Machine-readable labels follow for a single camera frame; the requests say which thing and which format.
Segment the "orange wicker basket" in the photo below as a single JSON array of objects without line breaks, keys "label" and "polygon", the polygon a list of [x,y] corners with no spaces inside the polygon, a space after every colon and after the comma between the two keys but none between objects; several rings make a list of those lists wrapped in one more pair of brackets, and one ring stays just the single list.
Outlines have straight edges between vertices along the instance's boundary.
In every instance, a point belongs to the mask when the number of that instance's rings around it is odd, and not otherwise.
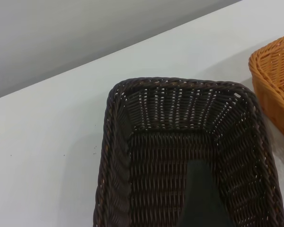
[{"label": "orange wicker basket", "polygon": [[254,52],[248,65],[264,113],[284,134],[284,37]]}]

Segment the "basket bottom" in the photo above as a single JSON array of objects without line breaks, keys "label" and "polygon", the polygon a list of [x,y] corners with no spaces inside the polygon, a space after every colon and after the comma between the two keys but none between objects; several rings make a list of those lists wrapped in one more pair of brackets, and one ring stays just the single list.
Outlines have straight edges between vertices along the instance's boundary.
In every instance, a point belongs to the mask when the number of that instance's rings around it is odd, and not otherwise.
[{"label": "basket bottom", "polygon": [[138,133],[128,143],[131,226],[173,227],[184,205],[188,160],[205,160],[214,173],[216,143],[209,134]]}]

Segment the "woven rattan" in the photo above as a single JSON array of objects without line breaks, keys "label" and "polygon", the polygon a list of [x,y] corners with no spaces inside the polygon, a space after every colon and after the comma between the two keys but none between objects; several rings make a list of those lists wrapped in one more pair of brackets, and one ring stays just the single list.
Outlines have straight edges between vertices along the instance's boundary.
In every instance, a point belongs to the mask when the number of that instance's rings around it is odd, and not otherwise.
[{"label": "woven rattan", "polygon": [[254,52],[249,69],[264,113],[284,134],[284,37]]},{"label": "woven rattan", "polygon": [[176,226],[190,159],[207,162],[236,226],[284,227],[255,95],[232,82],[177,78],[129,79],[109,93],[94,226]]}]

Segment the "dark brown wicker basket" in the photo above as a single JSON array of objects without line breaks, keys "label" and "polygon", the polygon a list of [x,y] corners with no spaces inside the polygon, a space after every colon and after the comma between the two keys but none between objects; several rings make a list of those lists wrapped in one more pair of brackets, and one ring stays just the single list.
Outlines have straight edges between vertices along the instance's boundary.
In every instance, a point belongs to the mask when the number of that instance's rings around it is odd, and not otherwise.
[{"label": "dark brown wicker basket", "polygon": [[284,227],[255,95],[232,82],[177,78],[129,79],[109,93],[94,226],[176,226],[190,159],[208,163],[236,226]]}]

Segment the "white surface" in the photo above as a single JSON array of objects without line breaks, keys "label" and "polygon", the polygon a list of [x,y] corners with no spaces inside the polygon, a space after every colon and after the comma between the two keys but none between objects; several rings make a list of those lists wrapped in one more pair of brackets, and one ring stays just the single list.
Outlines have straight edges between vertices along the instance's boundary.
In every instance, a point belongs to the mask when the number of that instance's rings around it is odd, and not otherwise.
[{"label": "white surface", "polygon": [[238,0],[0,0],[0,97]]},{"label": "white surface", "polygon": [[[109,90],[132,77],[232,80],[284,35],[284,0],[244,0],[0,98],[0,227],[92,226]],[[273,126],[284,199],[284,137]]]}]

